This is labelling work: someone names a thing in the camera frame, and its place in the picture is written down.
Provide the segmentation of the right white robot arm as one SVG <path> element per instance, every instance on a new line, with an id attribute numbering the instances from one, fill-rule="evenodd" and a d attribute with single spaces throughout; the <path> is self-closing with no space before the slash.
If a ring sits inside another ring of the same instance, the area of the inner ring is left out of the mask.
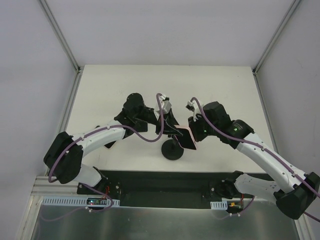
<path id="1" fill-rule="evenodd" d="M 271 180 L 253 177 L 241 171 L 218 183 L 214 190 L 222 198 L 248 194 L 274 203 L 287 217 L 299 219 L 320 196 L 320 177 L 305 173 L 270 149 L 252 127 L 243 120 L 232 120 L 217 101 L 201 104 L 193 97 L 186 105 L 193 115 L 188 125 L 196 142 L 208 136 L 244 154 L 261 167 Z"/>

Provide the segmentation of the black folding phone stand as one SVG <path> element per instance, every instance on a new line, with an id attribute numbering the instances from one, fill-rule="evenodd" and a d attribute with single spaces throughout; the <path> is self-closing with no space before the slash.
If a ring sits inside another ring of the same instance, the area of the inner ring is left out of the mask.
<path id="1" fill-rule="evenodd" d="M 135 126 L 134 129 L 138 132 L 138 133 L 145 133 L 148 131 L 148 123 L 146 121 L 140 120 L 138 119 L 135 122 Z"/>

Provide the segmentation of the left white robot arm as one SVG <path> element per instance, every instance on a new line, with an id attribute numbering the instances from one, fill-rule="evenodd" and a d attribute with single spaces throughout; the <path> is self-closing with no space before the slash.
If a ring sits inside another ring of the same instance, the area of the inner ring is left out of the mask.
<path id="1" fill-rule="evenodd" d="M 133 134 L 149 143 L 158 141 L 162 135 L 182 136 L 170 99 L 158 93 L 156 101 L 157 108 L 148 107 L 140 93 L 131 93 L 121 112 L 107 124 L 74 135 L 60 132 L 43 159 L 49 169 L 48 181 L 60 184 L 76 181 L 87 185 L 94 194 L 102 194 L 106 178 L 97 168 L 83 163 L 86 155 L 103 146 L 112 147 Z"/>

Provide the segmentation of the black round-base phone stand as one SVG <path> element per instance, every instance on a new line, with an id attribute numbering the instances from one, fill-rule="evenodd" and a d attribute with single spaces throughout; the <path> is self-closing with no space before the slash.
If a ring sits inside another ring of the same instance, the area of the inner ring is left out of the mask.
<path id="1" fill-rule="evenodd" d="M 170 161 L 180 159 L 184 154 L 184 149 L 180 146 L 176 136 L 170 137 L 161 146 L 162 155 Z"/>

